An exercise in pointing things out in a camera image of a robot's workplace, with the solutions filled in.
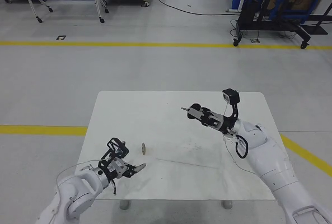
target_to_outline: cart wheel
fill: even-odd
[[[300,45],[301,49],[305,49],[308,46],[307,42],[303,41]]]

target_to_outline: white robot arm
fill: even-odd
[[[131,178],[146,166],[133,166],[122,160],[129,152],[125,142],[113,138],[107,146],[109,150],[102,159],[93,160],[99,161],[97,168],[87,166],[82,169],[86,170],[83,173],[68,176],[57,183],[54,199],[38,217],[37,224],[78,224],[80,214],[91,207],[110,182],[115,184],[113,180],[123,176]]]
[[[223,97],[232,105],[233,114],[226,117],[216,114],[199,104],[187,111],[190,119],[222,132],[228,137],[238,138],[236,152],[246,158],[259,178],[272,191],[283,208],[287,224],[332,224],[332,212],[316,202],[297,179],[288,156],[277,142],[261,127],[238,119],[238,92],[227,89]]]

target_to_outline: yellow floor line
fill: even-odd
[[[284,135],[281,135],[281,137],[285,147],[295,152],[296,154],[304,158],[306,161],[313,164],[314,166],[322,170],[324,173],[332,177],[332,166],[330,164],[327,164],[324,160],[315,156],[314,154],[304,149],[303,147],[299,146],[298,144],[296,144],[289,138],[285,137]]]
[[[85,136],[87,127],[68,126],[26,126],[26,125],[0,125],[0,134],[34,134],[51,136]],[[281,135],[285,147],[295,152],[309,163],[332,177],[332,166],[315,156],[308,150],[299,146],[289,138]]]
[[[0,46],[94,46],[94,47],[158,47],[158,48],[235,48],[233,44],[207,43],[141,43],[141,42],[67,42],[67,41],[0,41]],[[301,50],[299,45],[240,44],[242,49]],[[308,46],[307,50],[332,50],[332,46]]]
[[[85,136],[87,127],[0,125],[0,134],[43,134],[49,136]]]

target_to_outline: white table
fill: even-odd
[[[241,92],[240,99],[239,118],[261,123],[285,152],[264,95]],[[147,166],[130,179],[115,179],[116,196],[109,187],[98,199],[274,200],[257,176],[234,164],[220,132],[188,119],[180,109],[195,102],[217,113],[226,107],[220,91],[100,92],[78,162],[101,158],[108,141],[116,137],[130,150],[126,162]],[[229,106],[226,115],[231,113]],[[227,141],[227,145],[238,165],[251,170],[246,160],[238,158],[235,144]]]

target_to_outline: black cable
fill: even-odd
[[[280,38],[287,38],[287,39],[294,39],[294,37],[296,36],[296,32],[294,32],[294,34],[292,35],[286,35],[285,31],[284,31],[284,35],[279,35]]]
[[[185,12],[185,13],[189,13],[192,15],[199,15],[199,16],[239,16],[239,14],[233,14],[233,13],[222,13],[222,14],[201,14],[201,13],[195,13],[195,12],[188,12],[188,11],[184,11],[181,10],[180,8],[176,8],[174,6],[170,6],[169,4],[164,3],[161,0],[158,0],[159,2],[161,2],[162,4],[164,4],[165,6],[174,8],[175,10],[181,11],[181,12]]]
[[[237,38],[238,36],[234,36],[234,35],[232,34],[232,31],[233,31],[233,30],[236,30],[236,28],[235,28],[235,26],[233,25],[232,21],[236,21],[236,22],[238,22],[238,20],[231,20],[231,25],[233,26],[233,29],[230,30],[229,33],[231,34],[232,37]]]
[[[112,183],[112,186],[114,187],[114,195],[116,195],[116,184],[114,180],[110,181]]]
[[[235,159],[233,158],[231,152],[230,152],[229,149],[228,149],[227,141],[224,139],[224,137],[225,137],[225,135],[223,135],[224,144],[226,145],[227,151],[228,151],[229,155],[232,157],[233,162],[235,163],[235,165],[236,165],[239,169],[241,169],[241,170],[244,170],[244,171],[249,172],[249,173],[251,173],[251,174],[255,174],[255,173],[252,172],[252,171],[249,171],[249,170],[246,170],[246,169],[241,168],[241,167],[237,164],[237,162],[235,161]]]
[[[235,137],[239,139],[242,139],[244,141],[245,144],[245,153],[244,155],[241,155],[238,151],[238,142],[235,144],[235,152],[238,154],[239,158],[245,158],[248,155],[248,142],[245,140],[245,138],[243,138],[243,136],[240,136],[238,134],[235,135]]]

